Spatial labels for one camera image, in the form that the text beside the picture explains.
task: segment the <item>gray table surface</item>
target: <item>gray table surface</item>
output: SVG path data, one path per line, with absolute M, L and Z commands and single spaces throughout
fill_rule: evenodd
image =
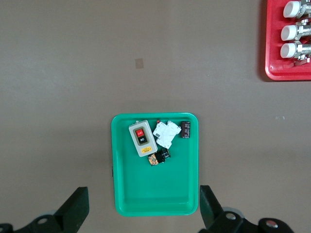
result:
M 88 186 L 80 233 L 198 232 L 199 210 L 120 216 L 111 177 L 115 115 L 192 112 L 200 184 L 251 222 L 310 232 L 311 83 L 269 81 L 265 17 L 261 0 L 2 0 L 0 222 Z

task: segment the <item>white valve cap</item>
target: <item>white valve cap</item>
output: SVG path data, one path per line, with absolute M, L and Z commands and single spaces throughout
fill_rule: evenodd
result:
M 297 36 L 298 28 L 296 25 L 287 25 L 282 29 L 281 39 L 283 41 L 294 40 Z
M 283 15 L 285 18 L 296 17 L 301 8 L 301 1 L 289 1 L 284 7 Z
M 287 43 L 281 47 L 282 58 L 292 58 L 295 56 L 297 45 L 295 43 Z

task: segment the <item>yellow label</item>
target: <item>yellow label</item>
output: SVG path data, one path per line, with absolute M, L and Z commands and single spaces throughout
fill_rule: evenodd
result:
M 151 147 L 145 147 L 144 149 L 141 149 L 141 152 L 146 153 L 151 150 L 152 150 Z

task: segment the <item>red button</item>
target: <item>red button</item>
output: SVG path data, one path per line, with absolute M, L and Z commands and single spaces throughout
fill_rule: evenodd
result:
M 136 134 L 137 134 L 137 137 L 141 137 L 141 136 L 144 136 L 144 131 L 142 129 L 140 130 L 136 130 Z

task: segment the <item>green tray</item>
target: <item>green tray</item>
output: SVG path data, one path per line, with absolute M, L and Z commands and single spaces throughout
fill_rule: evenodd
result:
M 190 138 L 176 135 L 171 158 L 151 166 L 147 156 L 139 157 L 128 127 L 148 120 L 190 121 Z M 190 215 L 198 207 L 199 123 L 191 113 L 120 114 L 111 122 L 115 204 L 123 216 Z

